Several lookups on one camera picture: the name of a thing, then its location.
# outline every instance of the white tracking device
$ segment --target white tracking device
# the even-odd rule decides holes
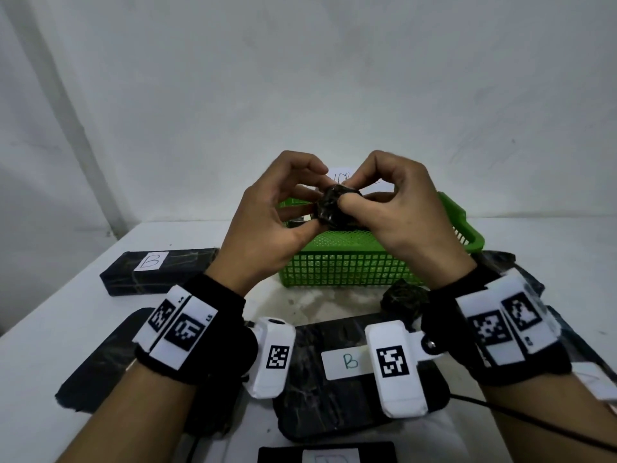
[[[257,338],[259,350],[244,387],[253,398],[277,397],[287,380],[296,329],[284,320],[261,317],[251,330]]]
[[[391,418],[426,414],[428,406],[416,365],[436,356],[422,350],[424,333],[409,334],[400,320],[375,323],[364,332],[383,412]]]

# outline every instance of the qr code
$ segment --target qr code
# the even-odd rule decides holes
[[[391,346],[389,348],[379,348],[376,350],[377,359],[380,362],[382,377],[397,377],[399,375],[409,375],[409,368],[405,360],[403,346]]]
[[[148,324],[153,327],[154,331],[159,331],[163,325],[166,324],[169,317],[172,316],[176,308],[174,305],[165,299],[162,304],[158,306],[158,308],[154,311],[150,319],[148,320]]]
[[[174,326],[167,331],[165,339],[182,350],[190,351],[204,330],[205,325],[201,322],[181,313]]]
[[[289,356],[289,346],[270,346],[270,355],[266,368],[285,368],[287,357]]]
[[[523,292],[504,299],[502,305],[520,331],[527,330],[542,321],[542,317]]]
[[[490,311],[467,319],[483,345],[491,346],[512,341],[512,335],[501,311]]]

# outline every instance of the green basket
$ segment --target green basket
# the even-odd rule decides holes
[[[445,193],[439,198],[454,233],[468,253],[484,247],[484,237],[467,222],[465,210]],[[304,204],[289,198],[281,206]],[[378,286],[403,278],[421,284],[404,262],[389,255],[367,231],[327,231],[313,239],[280,272],[282,285],[289,286]]]

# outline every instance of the white table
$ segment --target white table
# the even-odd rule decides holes
[[[509,250],[547,286],[544,299],[617,369],[617,218],[475,219],[487,248]],[[228,222],[164,222],[137,226],[34,312],[0,338],[0,461],[52,462],[88,416],[61,408],[60,385],[131,312],[162,295],[110,297],[99,273],[127,250],[220,246]],[[376,311],[383,288],[285,289],[276,277],[248,296],[245,318],[272,315],[296,325]],[[439,362],[451,389],[477,386],[451,359]],[[194,461],[252,462],[260,446],[288,442],[267,403],[248,398],[241,423],[221,441],[202,442]],[[394,422],[337,441],[392,440],[399,461],[508,461],[488,412],[451,404],[431,416]],[[176,460],[188,451],[183,439]]]

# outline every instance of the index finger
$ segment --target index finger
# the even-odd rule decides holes
[[[343,182],[343,185],[360,190],[382,178],[386,182],[401,187],[405,180],[405,172],[402,168],[405,161],[408,160],[404,157],[375,150],[368,155],[358,170]]]
[[[325,175],[328,167],[314,154],[307,152],[283,151],[257,182],[279,188],[293,170],[309,169],[316,174]]]

